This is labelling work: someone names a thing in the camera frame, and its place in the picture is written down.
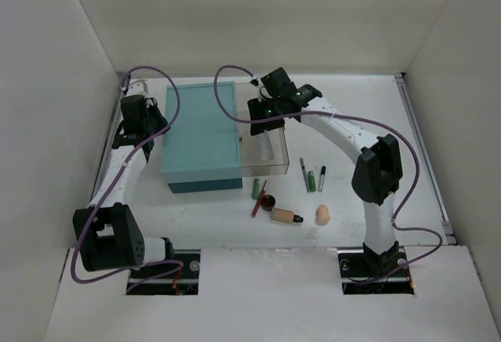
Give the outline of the beige foundation bottle black cap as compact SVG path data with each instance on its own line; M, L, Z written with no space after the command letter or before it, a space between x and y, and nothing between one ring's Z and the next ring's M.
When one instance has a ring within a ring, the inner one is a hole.
M270 214L270 220L285 224L302 224L303 217L295 214L293 211L274 208Z

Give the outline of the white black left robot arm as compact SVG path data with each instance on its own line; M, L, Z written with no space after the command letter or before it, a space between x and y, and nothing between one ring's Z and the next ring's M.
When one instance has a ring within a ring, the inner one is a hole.
M150 159L152 137L165 129L168 122L157 101L143 92L123 97L120 108L121 122L114 135L103 183L90 204L74 212L81 262L89 272L148 264L156 277L164 279L175 271L172 243L165 237L145 237L128 202Z

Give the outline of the clear plastic bottle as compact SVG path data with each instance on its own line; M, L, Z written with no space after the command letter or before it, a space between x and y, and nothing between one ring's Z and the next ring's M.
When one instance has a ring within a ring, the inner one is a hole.
M269 138L269 133L264 131L263 133L257 135L258 149L263 161L269 161L274 159L274 152Z

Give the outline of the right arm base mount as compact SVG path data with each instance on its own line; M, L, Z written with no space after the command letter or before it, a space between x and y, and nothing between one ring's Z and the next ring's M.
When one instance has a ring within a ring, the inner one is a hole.
M343 295L414 295L415 293L407 268L387 275L390 270L407 261L404 248L400 248L396 258L390 261L390 266L382 270L371 268L366 263L361 249L339 250L337 256Z

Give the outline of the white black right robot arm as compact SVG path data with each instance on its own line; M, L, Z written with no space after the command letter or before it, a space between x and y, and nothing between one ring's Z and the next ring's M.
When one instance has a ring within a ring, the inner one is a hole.
M247 103L252 135L281 128L285 117L293 117L322 134L352 161L351 187L362 200L365 213L363 267L371 277L392 270L398 253L392 215L402 178L398 140L341 119L321 91L310 84L297 87L283 68L254 78L251 84L259 93Z

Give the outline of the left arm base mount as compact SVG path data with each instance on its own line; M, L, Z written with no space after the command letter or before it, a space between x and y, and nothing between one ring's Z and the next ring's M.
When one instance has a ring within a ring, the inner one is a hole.
M127 295L192 296L199 291L200 250L177 250L175 259L183 263L162 264L130 271Z

